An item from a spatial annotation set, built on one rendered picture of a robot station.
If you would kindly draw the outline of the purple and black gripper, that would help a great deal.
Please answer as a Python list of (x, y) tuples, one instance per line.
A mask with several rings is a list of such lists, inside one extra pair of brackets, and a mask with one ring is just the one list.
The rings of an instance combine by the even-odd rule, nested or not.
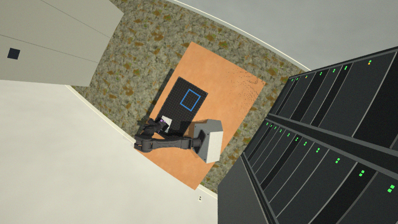
[(158, 125), (158, 127), (159, 127), (159, 129), (158, 129), (158, 133), (160, 132), (160, 130), (166, 125), (166, 122), (165, 121), (163, 121), (163, 120), (160, 120), (159, 121), (159, 124), (160, 125)]

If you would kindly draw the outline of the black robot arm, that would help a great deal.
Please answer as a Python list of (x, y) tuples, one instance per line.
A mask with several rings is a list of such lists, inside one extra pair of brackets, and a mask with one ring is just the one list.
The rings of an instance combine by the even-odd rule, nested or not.
[(203, 130), (200, 131), (198, 138), (191, 138), (188, 136), (172, 139), (152, 138), (154, 132), (158, 131), (158, 125), (160, 124), (158, 122), (155, 123), (154, 119), (152, 118), (148, 120), (148, 123), (149, 124), (145, 124), (143, 126), (144, 131), (142, 134), (135, 134), (134, 137), (136, 140), (134, 143), (134, 148), (144, 153), (148, 153), (157, 148), (177, 147), (181, 149), (191, 149), (191, 147), (194, 147), (196, 154), (198, 154), (206, 138), (206, 134)]

